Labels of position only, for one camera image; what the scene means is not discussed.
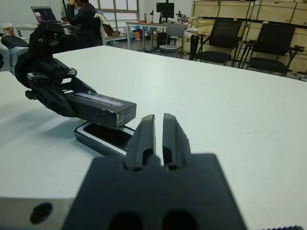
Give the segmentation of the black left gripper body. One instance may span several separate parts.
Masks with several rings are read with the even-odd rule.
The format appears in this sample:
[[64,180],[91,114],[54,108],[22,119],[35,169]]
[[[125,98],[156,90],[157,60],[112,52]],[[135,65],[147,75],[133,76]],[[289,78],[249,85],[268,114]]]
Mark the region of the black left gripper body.
[[36,99],[38,90],[43,87],[59,93],[65,92],[69,81],[64,81],[72,80],[77,75],[77,70],[69,68],[56,58],[51,61],[37,61],[36,64],[37,70],[27,73],[27,83],[31,88],[25,92],[28,99]]

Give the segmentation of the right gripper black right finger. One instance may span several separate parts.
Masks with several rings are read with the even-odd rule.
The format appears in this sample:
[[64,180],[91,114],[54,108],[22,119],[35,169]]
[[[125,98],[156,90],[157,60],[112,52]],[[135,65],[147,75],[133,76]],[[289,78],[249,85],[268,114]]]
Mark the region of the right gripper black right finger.
[[177,170],[190,164],[189,140],[176,117],[165,113],[163,118],[163,161],[169,170]]

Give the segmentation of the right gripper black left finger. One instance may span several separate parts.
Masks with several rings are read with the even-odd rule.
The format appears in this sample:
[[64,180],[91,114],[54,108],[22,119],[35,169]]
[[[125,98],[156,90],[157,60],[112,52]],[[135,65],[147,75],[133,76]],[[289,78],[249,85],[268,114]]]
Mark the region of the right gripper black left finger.
[[124,160],[125,168],[128,171],[141,170],[147,165],[148,159],[155,155],[155,147],[155,117],[147,115],[142,118],[128,142]]

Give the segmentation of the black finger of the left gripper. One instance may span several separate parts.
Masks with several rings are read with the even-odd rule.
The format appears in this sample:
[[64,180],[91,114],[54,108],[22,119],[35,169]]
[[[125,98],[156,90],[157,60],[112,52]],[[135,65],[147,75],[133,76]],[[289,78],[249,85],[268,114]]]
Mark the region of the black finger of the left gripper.
[[46,108],[64,117],[75,117],[75,112],[63,96],[54,89],[36,89],[36,99]]
[[66,90],[71,90],[73,92],[82,92],[82,93],[97,93],[92,87],[87,85],[85,82],[80,80],[77,77],[72,77],[70,82],[63,83],[62,86]]

